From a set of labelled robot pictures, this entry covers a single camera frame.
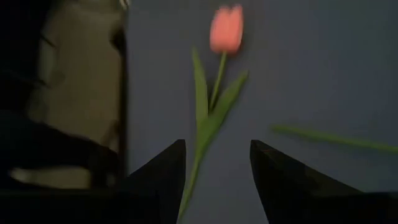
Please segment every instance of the green stem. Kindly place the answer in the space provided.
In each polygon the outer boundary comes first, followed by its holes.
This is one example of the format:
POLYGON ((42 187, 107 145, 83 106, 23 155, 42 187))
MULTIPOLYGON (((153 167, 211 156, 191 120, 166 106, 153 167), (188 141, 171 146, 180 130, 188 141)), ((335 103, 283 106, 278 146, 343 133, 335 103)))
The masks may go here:
POLYGON ((218 67, 217 80, 216 80, 216 83, 215 83, 214 88, 213 88, 213 93, 211 94, 210 111, 213 110, 214 104, 216 103, 218 87, 220 86, 221 77, 223 76, 225 61, 226 61, 226 52, 223 52, 223 54, 221 56, 220 67, 218 67))
POLYGON ((398 152, 397 146, 388 146, 386 144, 367 141, 367 140, 348 139, 348 138, 344 138, 341 136, 336 136, 334 134, 319 133, 318 131, 293 128, 293 127, 283 126, 283 125, 275 125, 272 127, 272 130, 276 131, 276 132, 280 132, 280 133, 296 134, 298 136, 309 138, 309 139, 316 140, 316 141, 326 141, 326 142, 345 144, 345 145, 355 146, 355 147, 366 147, 366 148, 370 148, 370 149, 398 152))
POLYGON ((195 188, 195 182, 197 181, 197 175, 199 171, 199 165, 201 161, 201 156, 195 155, 195 160, 193 161, 193 167, 191 171, 191 177, 189 179, 189 183, 187 187, 184 190, 182 200, 181 200, 181 206, 180 206, 180 211, 178 213, 178 219, 181 219, 183 217, 183 214, 187 208, 187 205, 189 204, 189 201, 191 200, 192 197, 192 192, 193 189, 195 188))

